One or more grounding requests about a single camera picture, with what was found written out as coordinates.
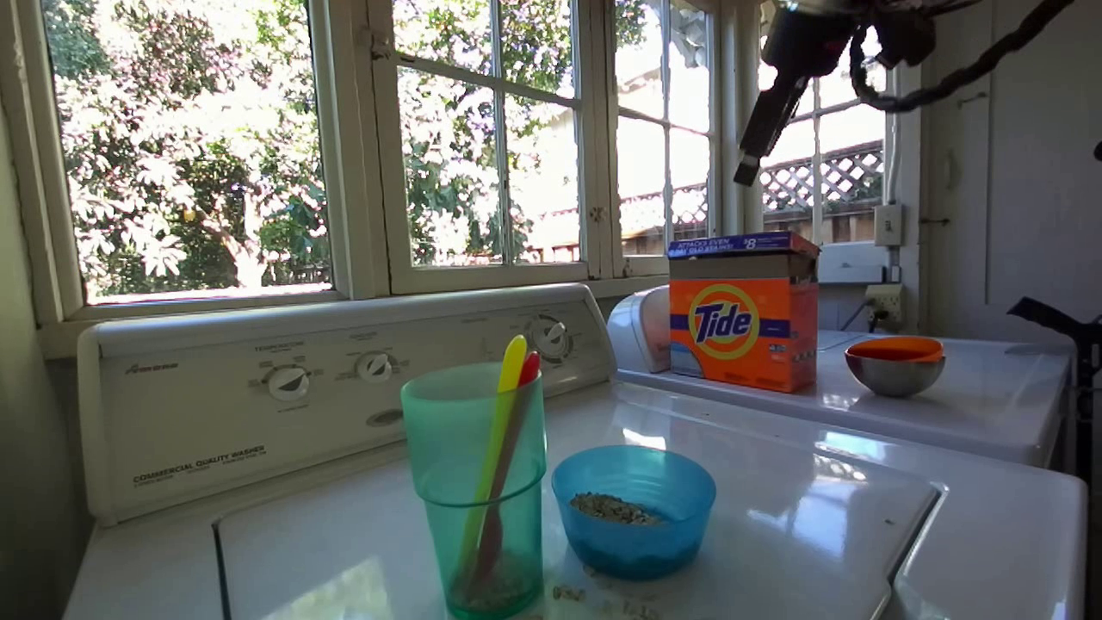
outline small bowl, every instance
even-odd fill
[[[699,552],[712,475],[687,455],[602,443],[565,457],[552,490],[573,552],[618,579],[660,579]]]
[[[939,379],[944,348],[921,333],[867,336],[847,348],[847,366],[871,393],[905,401]]]

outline white washing machine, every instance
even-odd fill
[[[442,620],[401,385],[543,350],[552,466],[591,443],[703,462],[699,557],[591,576],[543,486],[549,620],[1080,615],[1086,486],[995,457],[618,384],[587,287],[101,325],[78,348],[91,511],[69,620]]]
[[[820,331],[817,385],[801,393],[690,375],[668,350],[665,287],[618,303],[611,336],[618,375],[628,384],[1004,462],[1049,466],[1066,418],[1071,350],[1055,344],[939,336],[947,350],[939,379],[921,397],[886,401],[867,393],[843,363],[847,344],[867,336],[861,331]]]

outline tide logo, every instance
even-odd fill
[[[690,333],[709,357],[745,357],[757,331],[757,303],[742,287],[706,287],[690,303]]]

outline white wall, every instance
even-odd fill
[[[1035,0],[990,0],[939,22],[933,77],[972,61]],[[924,204],[924,326],[1049,336],[1008,316],[1035,295],[1087,320],[1102,309],[1102,5],[1071,5],[984,82],[933,108]]]
[[[82,552],[69,433],[36,333],[0,108],[0,615],[62,615]]]

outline detergent box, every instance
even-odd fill
[[[817,384],[820,248],[798,235],[668,243],[670,366],[712,384],[798,393]]]

